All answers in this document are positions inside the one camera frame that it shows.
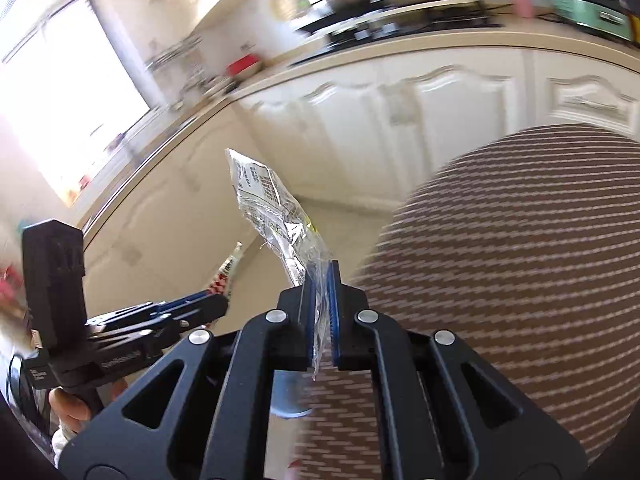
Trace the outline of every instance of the silver screw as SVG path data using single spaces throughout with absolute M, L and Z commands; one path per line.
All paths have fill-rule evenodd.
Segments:
M 270 323 L 282 323 L 285 319 L 287 319 L 287 313 L 284 312 L 284 310 L 276 308 L 274 310 L 268 311 L 265 317 Z
M 211 339 L 211 332 L 208 330 L 194 330 L 189 334 L 189 341 L 194 345 L 201 345 Z
M 378 320 L 378 313 L 375 310 L 361 310 L 358 319 L 363 323 L 375 323 Z
M 440 343 L 441 345 L 450 345 L 456 340 L 456 336 L 449 332 L 449 330 L 438 330 L 433 338 L 436 340 L 436 343 Z

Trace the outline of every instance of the gas stove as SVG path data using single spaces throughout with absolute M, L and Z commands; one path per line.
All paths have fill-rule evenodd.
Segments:
M 501 27 L 481 0 L 442 0 L 370 12 L 327 28 L 327 45 L 292 66 L 376 41 L 459 28 Z

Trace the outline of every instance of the stovetop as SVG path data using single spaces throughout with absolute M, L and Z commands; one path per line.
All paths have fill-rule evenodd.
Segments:
M 452 0 L 448 6 L 442 2 L 439 6 L 409 9 L 404 12 L 368 14 L 369 19 L 359 21 L 327 34 L 328 45 L 312 54 L 297 59 L 291 66 L 299 65 L 328 54 L 341 52 L 349 48 L 363 46 L 376 41 L 402 38 L 412 34 L 456 30 L 459 28 L 501 27 L 479 0 Z

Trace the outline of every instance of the countertop edge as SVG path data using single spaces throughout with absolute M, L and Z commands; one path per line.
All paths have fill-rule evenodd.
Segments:
M 220 110 L 231 104 L 228 96 L 206 105 L 195 114 L 195 118 L 191 120 L 185 127 L 180 128 L 175 135 L 163 142 L 149 158 L 127 179 L 120 189 L 111 197 L 111 199 L 100 209 L 95 219 L 91 222 L 87 230 L 84 232 L 84 250 L 87 250 L 95 235 L 104 226 L 105 222 L 123 202 L 123 200 L 131 193 L 131 191 L 145 178 L 153 168 L 155 168 L 169 153 L 171 153 L 181 142 L 190 136 L 195 130 L 201 127 L 205 122 L 217 114 Z
M 550 50 L 591 57 L 640 73 L 640 50 L 592 36 L 569 25 L 501 17 L 503 27 L 428 32 L 380 41 L 331 54 L 289 68 L 285 63 L 267 69 L 229 94 L 238 101 L 251 94 L 305 75 L 377 57 L 440 48 L 512 47 Z

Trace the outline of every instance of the brown striped surface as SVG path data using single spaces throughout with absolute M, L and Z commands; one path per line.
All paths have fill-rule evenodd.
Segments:
M 640 144 L 565 124 L 469 153 L 396 212 L 356 286 L 462 336 L 593 459 L 640 397 Z M 324 368 L 311 394 L 302 477 L 379 479 L 368 375 Z

